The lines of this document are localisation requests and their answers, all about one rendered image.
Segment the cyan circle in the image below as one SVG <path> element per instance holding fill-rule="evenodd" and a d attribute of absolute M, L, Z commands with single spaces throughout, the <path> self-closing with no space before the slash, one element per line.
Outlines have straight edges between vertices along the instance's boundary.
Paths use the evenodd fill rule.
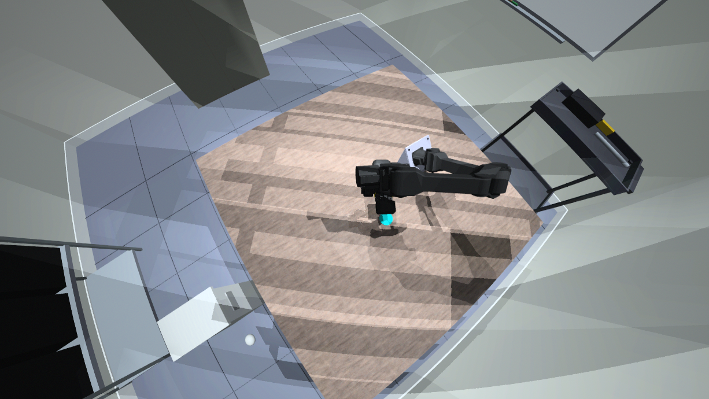
<path fill-rule="evenodd" d="M 391 225 L 393 222 L 393 216 L 392 215 L 380 215 L 379 217 L 380 222 L 382 222 L 383 225 Z"/>

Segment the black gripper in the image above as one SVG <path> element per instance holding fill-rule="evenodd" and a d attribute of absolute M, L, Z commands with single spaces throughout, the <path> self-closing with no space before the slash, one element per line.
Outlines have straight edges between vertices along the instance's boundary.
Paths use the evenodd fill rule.
<path fill-rule="evenodd" d="M 389 160 L 375 160 L 372 165 L 388 164 Z M 393 196 L 389 196 L 383 193 L 375 195 L 376 202 L 376 213 L 378 215 L 390 215 L 394 214 L 396 211 L 396 202 L 393 201 Z"/>

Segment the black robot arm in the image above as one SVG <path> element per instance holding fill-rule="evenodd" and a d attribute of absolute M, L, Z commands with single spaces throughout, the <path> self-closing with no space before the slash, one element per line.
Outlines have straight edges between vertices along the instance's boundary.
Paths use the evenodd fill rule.
<path fill-rule="evenodd" d="M 424 150 L 420 147 L 412 152 L 412 156 L 414 166 L 424 165 L 430 173 L 398 162 L 356 166 L 356 183 L 361 188 L 361 194 L 367 197 L 383 193 L 404 198 L 431 191 L 495 199 L 507 191 L 511 174 L 508 164 L 494 161 L 474 165 L 449 159 L 446 152 L 441 152 L 439 148 Z"/>

